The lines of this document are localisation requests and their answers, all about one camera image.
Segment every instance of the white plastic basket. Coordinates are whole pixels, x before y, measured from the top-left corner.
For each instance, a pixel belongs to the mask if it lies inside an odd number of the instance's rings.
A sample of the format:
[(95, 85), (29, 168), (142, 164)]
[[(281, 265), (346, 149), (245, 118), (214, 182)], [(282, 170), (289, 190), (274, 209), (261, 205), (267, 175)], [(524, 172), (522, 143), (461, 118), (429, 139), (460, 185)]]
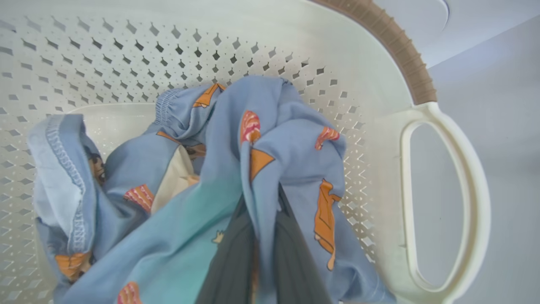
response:
[[(55, 285), (33, 228), (35, 169), (25, 136), (35, 123), (83, 113), (106, 156), (144, 130), (169, 87), (228, 85), (248, 74), (291, 80), (347, 138), (339, 204), (398, 301), (461, 296), (489, 236), (478, 157), (439, 111), (419, 54), (383, 10), (369, 0), (319, 1), (3, 1), (0, 299), (48, 303)], [(416, 260), (409, 139), (421, 123), (441, 135), (463, 191), (462, 244), (440, 287), (422, 278)]]

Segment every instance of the brown ribbed grip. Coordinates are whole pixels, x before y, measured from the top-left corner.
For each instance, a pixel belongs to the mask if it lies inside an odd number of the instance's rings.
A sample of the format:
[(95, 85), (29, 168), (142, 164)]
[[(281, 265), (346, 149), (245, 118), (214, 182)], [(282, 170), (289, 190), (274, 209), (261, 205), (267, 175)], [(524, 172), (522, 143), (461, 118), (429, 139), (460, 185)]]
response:
[(392, 55), (413, 96), (414, 104), (437, 101), (436, 90), (426, 64), (394, 19), (373, 0), (312, 0), (358, 22), (375, 36)]

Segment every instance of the white handle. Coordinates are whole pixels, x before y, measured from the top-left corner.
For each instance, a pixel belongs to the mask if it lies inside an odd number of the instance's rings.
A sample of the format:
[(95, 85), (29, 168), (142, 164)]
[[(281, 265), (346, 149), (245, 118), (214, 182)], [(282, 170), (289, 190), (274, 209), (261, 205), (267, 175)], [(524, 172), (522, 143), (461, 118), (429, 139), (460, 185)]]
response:
[[(402, 189), (404, 225), (407, 239), (409, 271), (419, 289), (429, 293), (430, 303), (451, 304), (472, 284), (482, 265), (491, 225), (488, 184), (480, 160), (471, 143), (437, 103), (429, 102), (409, 110), (410, 119), (401, 136)], [(433, 287), (420, 275), (416, 258), (412, 189), (410, 177), (410, 137), (414, 129), (424, 123), (435, 128), (450, 152), (456, 166), (463, 195), (463, 235), (456, 263), (441, 287)]]

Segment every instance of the blue clothing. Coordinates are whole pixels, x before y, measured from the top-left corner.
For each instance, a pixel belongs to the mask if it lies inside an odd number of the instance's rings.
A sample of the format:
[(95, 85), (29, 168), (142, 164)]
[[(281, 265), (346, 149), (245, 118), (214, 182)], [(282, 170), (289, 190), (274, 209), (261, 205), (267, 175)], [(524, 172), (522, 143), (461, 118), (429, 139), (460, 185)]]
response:
[[(168, 138), (156, 136), (160, 133)], [(80, 147), (83, 141), (77, 140), (69, 145)], [(111, 225), (133, 221), (137, 229), (120, 239), (96, 235), (88, 250), (102, 242), (112, 247), (55, 302), (127, 303), (124, 300), (130, 298), (142, 303), (193, 303), (243, 194), (259, 244), (257, 303), (275, 304), (272, 261), (279, 183), (332, 301), (395, 302), (337, 207), (345, 191), (345, 140), (322, 115), (303, 104), (290, 83), (250, 76), (224, 91), (214, 85), (163, 93), (157, 100), (156, 121), (145, 134), (109, 156), (103, 190), (94, 183), (95, 192), (104, 194), (96, 204), (118, 208), (126, 204), (120, 199), (131, 188), (159, 187), (178, 142), (206, 145), (200, 182), (160, 212), (144, 217), (144, 222), (133, 215), (122, 217), (111, 208), (113, 215), (94, 210), (93, 223), (96, 218), (101, 223), (103, 216)], [(145, 214), (144, 208), (129, 206)], [(103, 230), (99, 226), (94, 230)], [(42, 236), (61, 234), (56, 226), (46, 227)]]

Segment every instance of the gray wall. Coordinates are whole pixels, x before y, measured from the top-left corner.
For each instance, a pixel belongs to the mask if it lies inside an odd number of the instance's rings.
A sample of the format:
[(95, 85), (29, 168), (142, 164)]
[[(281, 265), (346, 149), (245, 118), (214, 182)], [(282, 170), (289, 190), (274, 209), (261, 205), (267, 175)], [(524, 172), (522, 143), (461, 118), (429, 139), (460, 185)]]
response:
[[(487, 175), (492, 226), (482, 269), (457, 303), (540, 302), (540, 16), (429, 72), (441, 109), (463, 129)], [(462, 225), (455, 169), (430, 127), (413, 134), (420, 270), (441, 284)]]

